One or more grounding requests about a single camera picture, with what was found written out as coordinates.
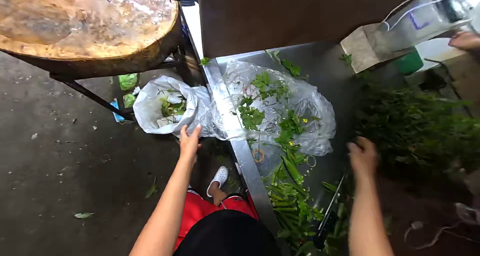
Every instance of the plastic bag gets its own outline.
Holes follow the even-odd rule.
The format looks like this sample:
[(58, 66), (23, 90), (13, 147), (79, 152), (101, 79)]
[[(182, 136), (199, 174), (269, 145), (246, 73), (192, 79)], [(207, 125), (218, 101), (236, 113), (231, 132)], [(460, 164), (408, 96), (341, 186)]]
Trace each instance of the plastic bag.
[[(162, 102), (159, 99), (159, 92), (165, 90), (179, 91), (187, 100), (186, 110), (177, 123), (169, 122), (169, 124), (159, 126), (157, 120), (166, 119), (162, 115)], [(173, 133), (180, 137), (180, 130), (184, 125), (187, 124), (187, 132), (192, 133), (195, 126), (201, 124), (202, 137), (222, 139), (216, 132), (215, 124), (212, 121), (210, 95), (207, 88), (203, 86), (190, 87), (182, 81), (163, 75), (151, 80), (141, 89), (133, 104), (133, 111), (138, 124), (147, 133)]]
[(335, 136), (335, 113), (332, 104), (317, 92), (317, 87), (279, 71), (256, 66), (249, 62), (230, 60), (226, 65), (224, 82), (233, 101), (232, 111), (236, 111), (243, 96), (257, 97), (259, 92), (251, 82), (257, 74), (266, 71), (271, 82), (279, 81), (288, 86), (288, 98), (277, 100), (270, 96), (257, 98), (251, 105), (265, 112), (265, 119), (258, 125), (259, 131), (245, 130), (240, 138), (260, 140), (260, 142), (277, 145), (274, 138), (280, 134), (279, 123), (287, 115), (287, 110), (294, 110), (303, 120), (305, 131), (295, 137), (295, 144), (300, 144), (300, 152), (307, 155), (324, 156), (333, 151), (330, 139)]
[(118, 81), (120, 82), (120, 89), (122, 89), (122, 91), (126, 91), (135, 87), (135, 84), (137, 84), (137, 75), (138, 73), (119, 75)]
[(135, 102), (135, 95), (133, 93), (127, 93), (123, 96), (123, 106), (125, 108), (132, 107)]

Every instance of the red shorts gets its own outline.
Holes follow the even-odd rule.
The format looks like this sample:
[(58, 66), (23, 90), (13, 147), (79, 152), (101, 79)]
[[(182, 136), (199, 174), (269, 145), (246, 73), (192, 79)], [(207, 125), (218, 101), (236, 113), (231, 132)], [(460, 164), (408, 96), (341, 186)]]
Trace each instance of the red shorts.
[(255, 210), (250, 195), (248, 195), (248, 201), (244, 200), (240, 196), (230, 196), (221, 201), (219, 206), (215, 206), (209, 201), (204, 200), (195, 191), (188, 190), (187, 198), (185, 199), (185, 207), (183, 209), (183, 216), (181, 218), (180, 232), (178, 233), (174, 251), (177, 249), (182, 240), (185, 238), (185, 235), (187, 235), (188, 231), (193, 225), (195, 225), (195, 223), (205, 216), (223, 209), (237, 210), (258, 220), (257, 211)]

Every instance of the foot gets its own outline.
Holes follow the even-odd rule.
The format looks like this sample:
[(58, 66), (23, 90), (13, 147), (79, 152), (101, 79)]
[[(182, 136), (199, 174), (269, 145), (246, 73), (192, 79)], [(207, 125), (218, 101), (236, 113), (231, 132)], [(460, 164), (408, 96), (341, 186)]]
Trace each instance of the foot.
[(226, 182), (228, 177), (229, 170), (226, 167), (221, 166), (218, 171), (216, 171), (215, 177), (213, 177), (213, 180), (210, 182), (210, 185), (207, 188), (207, 196), (213, 197), (212, 194), (210, 194), (210, 189), (220, 189), (220, 187), (222, 187), (223, 183)]

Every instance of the green container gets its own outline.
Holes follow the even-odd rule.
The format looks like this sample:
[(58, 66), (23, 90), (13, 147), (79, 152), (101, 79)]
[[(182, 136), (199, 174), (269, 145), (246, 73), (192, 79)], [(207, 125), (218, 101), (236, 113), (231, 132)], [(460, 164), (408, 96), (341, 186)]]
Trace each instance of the green container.
[(417, 50), (399, 57), (394, 61), (394, 64), (403, 75), (410, 75), (423, 66), (422, 59)]

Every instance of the green plastic bag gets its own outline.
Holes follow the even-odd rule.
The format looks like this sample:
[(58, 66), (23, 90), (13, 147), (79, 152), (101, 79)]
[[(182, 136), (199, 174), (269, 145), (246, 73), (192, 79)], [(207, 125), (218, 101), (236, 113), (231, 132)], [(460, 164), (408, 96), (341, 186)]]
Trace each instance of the green plastic bag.
[(125, 108), (132, 107), (134, 105), (135, 99), (136, 99), (136, 97), (133, 93), (128, 93), (128, 94), (124, 95), (123, 96), (123, 106)]
[(137, 83), (137, 75), (138, 73), (128, 74), (128, 75), (119, 75), (118, 81), (120, 81), (120, 89), (122, 89), (123, 91), (126, 91), (135, 87), (135, 84)]

